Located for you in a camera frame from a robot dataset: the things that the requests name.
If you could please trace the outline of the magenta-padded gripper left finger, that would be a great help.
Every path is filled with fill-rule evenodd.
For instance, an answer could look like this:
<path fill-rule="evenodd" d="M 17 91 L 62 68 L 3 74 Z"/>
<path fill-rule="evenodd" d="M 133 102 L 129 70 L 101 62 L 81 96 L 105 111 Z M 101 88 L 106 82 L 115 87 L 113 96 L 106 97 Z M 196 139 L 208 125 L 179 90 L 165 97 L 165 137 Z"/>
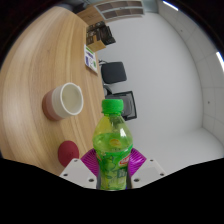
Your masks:
<path fill-rule="evenodd" d="M 96 189 L 99 186 L 99 165 L 95 150 L 91 149 L 81 159 L 72 159 L 60 177 L 78 186 Z"/>

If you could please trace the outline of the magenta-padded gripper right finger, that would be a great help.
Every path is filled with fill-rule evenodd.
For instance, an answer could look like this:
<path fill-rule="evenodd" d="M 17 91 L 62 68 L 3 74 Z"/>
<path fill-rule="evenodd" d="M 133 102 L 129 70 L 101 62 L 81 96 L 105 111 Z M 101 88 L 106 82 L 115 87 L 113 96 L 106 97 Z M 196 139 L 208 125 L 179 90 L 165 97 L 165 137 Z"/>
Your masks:
<path fill-rule="evenodd" d="M 166 176 L 164 169 L 155 159 L 147 159 L 133 148 L 128 163 L 127 189 L 146 186 Z"/>

